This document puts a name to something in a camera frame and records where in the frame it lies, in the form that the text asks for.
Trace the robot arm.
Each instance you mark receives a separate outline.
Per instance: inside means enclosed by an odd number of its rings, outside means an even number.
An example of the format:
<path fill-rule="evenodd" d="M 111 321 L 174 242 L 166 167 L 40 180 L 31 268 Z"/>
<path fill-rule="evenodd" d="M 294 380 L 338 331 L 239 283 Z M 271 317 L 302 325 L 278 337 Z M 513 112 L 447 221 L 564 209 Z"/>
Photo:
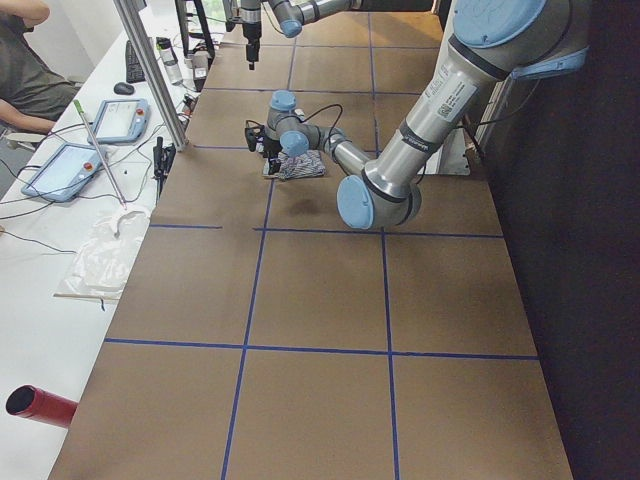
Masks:
<path fill-rule="evenodd" d="M 337 208 L 351 228 L 400 225 L 421 206 L 414 177 L 454 130 L 484 89 L 509 77 L 541 79 L 574 72 L 585 62 L 589 1 L 482 1 L 455 3 L 447 50 L 430 83 L 376 159 L 335 127 L 302 121 L 287 90 L 271 98 L 266 143 L 296 157 L 329 155 L 345 172 Z"/>
<path fill-rule="evenodd" d="M 262 37 L 262 12 L 264 1 L 226 1 L 226 28 L 232 31 L 235 25 L 242 26 L 246 39 L 246 60 L 250 70 L 259 61 Z M 451 1 L 374 1 L 374 0 L 310 0 L 295 3 L 287 0 L 267 1 L 274 14 L 277 26 L 286 38 L 298 36 L 304 25 L 341 12 L 427 12 L 435 13 L 442 26 L 451 8 Z"/>

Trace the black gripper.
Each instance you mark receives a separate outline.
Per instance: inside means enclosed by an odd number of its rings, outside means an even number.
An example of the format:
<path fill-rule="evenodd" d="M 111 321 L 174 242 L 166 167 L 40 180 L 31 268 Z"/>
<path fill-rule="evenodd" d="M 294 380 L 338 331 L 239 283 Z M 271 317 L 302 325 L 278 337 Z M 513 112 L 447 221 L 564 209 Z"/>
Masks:
<path fill-rule="evenodd" d="M 246 60 L 250 70 L 255 69 L 255 64 L 258 62 L 258 44 L 261 39 L 261 22 L 243 23 L 243 36 L 247 40 L 245 47 Z"/>
<path fill-rule="evenodd" d="M 266 161 L 266 174 L 277 175 L 280 171 L 280 160 L 278 159 L 281 152 L 281 145 L 278 140 L 274 140 L 268 136 L 262 139 L 263 151 L 262 155 Z"/>

